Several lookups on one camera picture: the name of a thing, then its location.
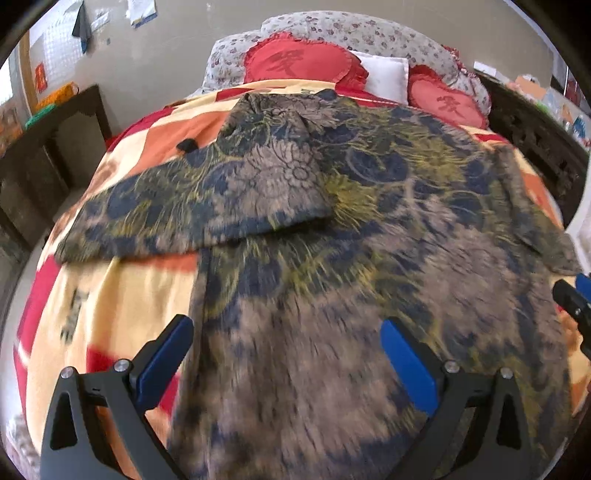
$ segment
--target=window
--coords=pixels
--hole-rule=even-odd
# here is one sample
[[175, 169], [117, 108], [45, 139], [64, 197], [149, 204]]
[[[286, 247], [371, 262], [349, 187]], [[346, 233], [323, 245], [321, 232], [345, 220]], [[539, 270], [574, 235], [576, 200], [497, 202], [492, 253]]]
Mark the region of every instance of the window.
[[0, 105], [12, 98], [12, 85], [10, 84], [10, 68], [8, 60], [0, 68]]

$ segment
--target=orange checkered blanket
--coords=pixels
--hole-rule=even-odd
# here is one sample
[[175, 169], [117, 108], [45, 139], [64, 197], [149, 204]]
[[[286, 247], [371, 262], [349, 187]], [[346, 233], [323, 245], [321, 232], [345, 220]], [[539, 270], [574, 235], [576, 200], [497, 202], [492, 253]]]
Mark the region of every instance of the orange checkered blanket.
[[[174, 158], [178, 155], [177, 144], [184, 139], [195, 139], [199, 147], [213, 142], [229, 111], [246, 92], [316, 93], [326, 88], [335, 85], [309, 80], [266, 80], [202, 95], [149, 115], [109, 147], [86, 193], [60, 218], [50, 235], [14, 346], [22, 407], [37, 451], [40, 451], [47, 409], [60, 370], [72, 365], [80, 373], [101, 371], [110, 368], [118, 358], [133, 358], [146, 342], [160, 334], [175, 314], [188, 313], [196, 276], [198, 255], [195, 253], [58, 265], [53, 259], [55, 248], [84, 201], [126, 177]], [[361, 92], [337, 90], [337, 93], [363, 105], [392, 105]], [[465, 130], [484, 148], [492, 148], [497, 142], [506, 143], [489, 131], [468, 127]], [[518, 150], [515, 159], [532, 200], [561, 226], [541, 179]], [[586, 395], [591, 367], [578, 349], [582, 339], [576, 325], [568, 315], [561, 315], [569, 342], [575, 412]], [[178, 375], [160, 405], [146, 413], [163, 442], [168, 434]], [[107, 416], [104, 424], [123, 472], [137, 478]]]

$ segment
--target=black button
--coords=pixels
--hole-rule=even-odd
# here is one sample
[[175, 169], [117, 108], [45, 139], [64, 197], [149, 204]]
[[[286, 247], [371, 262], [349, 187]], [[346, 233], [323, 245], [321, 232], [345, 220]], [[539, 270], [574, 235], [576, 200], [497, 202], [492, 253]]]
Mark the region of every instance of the black button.
[[185, 153], [191, 153], [199, 149], [199, 145], [194, 138], [185, 138], [181, 143], [177, 145], [177, 148]]

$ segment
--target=red pillow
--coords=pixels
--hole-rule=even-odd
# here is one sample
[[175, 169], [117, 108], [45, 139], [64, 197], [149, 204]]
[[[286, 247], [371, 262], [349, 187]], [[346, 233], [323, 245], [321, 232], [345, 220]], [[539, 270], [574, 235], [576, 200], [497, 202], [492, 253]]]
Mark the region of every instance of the red pillow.
[[408, 69], [409, 76], [418, 75], [419, 73], [422, 73], [423, 75], [427, 75], [428, 77], [433, 77], [434, 79], [441, 80], [441, 77], [439, 76], [439, 74], [435, 70], [433, 70], [431, 67], [428, 67], [427, 65], [415, 65], [414, 67], [410, 67]]
[[429, 75], [420, 73], [408, 79], [408, 104], [452, 125], [488, 127], [486, 117], [470, 95], [451, 89]]
[[244, 58], [244, 82], [275, 79], [322, 80], [363, 90], [368, 72], [348, 50], [323, 40], [278, 32], [257, 43]]

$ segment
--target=wall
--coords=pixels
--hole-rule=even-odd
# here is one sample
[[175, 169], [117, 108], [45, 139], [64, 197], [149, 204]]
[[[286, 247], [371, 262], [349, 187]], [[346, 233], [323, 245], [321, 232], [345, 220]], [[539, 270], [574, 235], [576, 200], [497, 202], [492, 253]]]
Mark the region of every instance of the wall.
[[50, 89], [70, 79], [81, 87], [98, 83], [118, 132], [195, 91], [218, 38], [258, 28], [285, 12], [335, 9], [415, 28], [458, 48], [467, 66], [478, 59], [511, 78], [531, 73], [543, 86], [550, 83], [552, 52], [504, 0], [157, 0], [157, 7], [158, 18], [134, 30], [125, 18], [125, 0], [86, 0], [91, 21], [101, 9], [110, 12], [110, 23], [95, 34], [94, 50], [82, 56], [65, 12], [61, 27], [31, 46], [31, 67], [52, 57], [56, 75]]

